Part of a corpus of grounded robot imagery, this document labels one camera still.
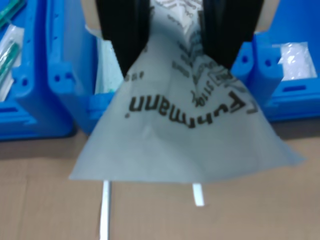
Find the blue plastic bin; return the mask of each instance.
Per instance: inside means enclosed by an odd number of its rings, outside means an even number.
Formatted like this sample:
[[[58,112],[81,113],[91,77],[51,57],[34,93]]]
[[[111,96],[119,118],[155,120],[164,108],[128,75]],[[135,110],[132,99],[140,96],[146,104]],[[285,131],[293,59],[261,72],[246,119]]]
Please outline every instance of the blue plastic bin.
[[[9,0],[0,1],[0,9]],[[12,23],[24,28],[21,65],[12,69],[14,84],[0,102],[0,140],[62,137],[73,119],[50,90],[45,47],[45,0],[28,0]],[[7,28],[0,32],[3,37]]]
[[[48,0],[46,42],[48,80],[80,128],[90,134],[113,93],[94,95],[97,41],[85,29],[81,1]],[[232,72],[246,82],[254,65],[252,44],[243,44]]]
[[[255,36],[249,88],[270,121],[320,115],[319,10],[318,0],[281,0],[269,31]],[[319,77],[281,81],[281,52],[273,45],[300,42],[308,42]]]

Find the white plastic bag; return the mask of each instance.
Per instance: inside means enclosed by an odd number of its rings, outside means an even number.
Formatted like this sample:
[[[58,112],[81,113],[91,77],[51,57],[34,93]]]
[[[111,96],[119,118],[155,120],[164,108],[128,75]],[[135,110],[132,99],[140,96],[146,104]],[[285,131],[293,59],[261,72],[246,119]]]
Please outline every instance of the white plastic bag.
[[[205,183],[302,160],[276,136],[242,82],[204,55],[201,6],[180,3],[154,3],[149,41],[72,179]]]
[[[307,42],[289,42],[281,45],[283,81],[317,78]]]
[[[11,66],[18,67],[21,64],[21,49],[23,45],[24,40],[24,28],[17,27],[15,25],[10,24],[0,41],[0,59],[4,60],[6,55],[8,54],[8,50],[12,47],[13,44],[17,44],[19,47],[19,54],[14,59],[14,63]],[[11,70],[9,72],[3,72],[3,80],[0,81],[0,102],[3,102],[6,100],[10,88],[12,84],[14,83],[14,80],[12,78]]]

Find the plastic bag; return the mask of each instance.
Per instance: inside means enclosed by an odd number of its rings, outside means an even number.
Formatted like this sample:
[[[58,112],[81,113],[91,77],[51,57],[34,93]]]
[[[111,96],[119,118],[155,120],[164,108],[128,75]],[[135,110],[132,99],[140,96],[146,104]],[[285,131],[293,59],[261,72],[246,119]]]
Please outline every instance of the plastic bag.
[[[95,94],[115,92],[124,80],[121,69],[109,40],[97,38],[98,70]]]
[[[289,42],[281,45],[283,81],[317,78],[307,42]]]
[[[14,80],[12,67],[21,64],[24,28],[10,24],[0,41],[0,102],[6,100]]]
[[[72,179],[206,183],[302,160],[243,83],[203,53],[198,2],[153,2],[149,41]]]

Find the brown cardboard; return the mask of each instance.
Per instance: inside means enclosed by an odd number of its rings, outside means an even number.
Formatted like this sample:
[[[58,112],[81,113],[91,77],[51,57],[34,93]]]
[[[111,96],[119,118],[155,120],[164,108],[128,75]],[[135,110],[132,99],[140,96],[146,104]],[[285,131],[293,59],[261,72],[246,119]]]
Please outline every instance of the brown cardboard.
[[[112,184],[110,240],[318,240],[320,119],[274,128],[307,161],[203,186]],[[0,240],[99,239],[102,183],[68,175],[85,144],[0,142]]]

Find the green object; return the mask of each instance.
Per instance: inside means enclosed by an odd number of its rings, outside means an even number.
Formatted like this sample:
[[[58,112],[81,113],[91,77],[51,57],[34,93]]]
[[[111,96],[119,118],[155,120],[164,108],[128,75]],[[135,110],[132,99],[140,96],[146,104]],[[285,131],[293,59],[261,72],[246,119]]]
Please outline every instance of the green object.
[[[16,42],[11,41],[8,44],[7,50],[0,57],[0,88],[5,81],[7,74],[15,63],[19,52],[19,45]]]
[[[25,0],[11,0],[0,12],[0,29],[26,4]]]

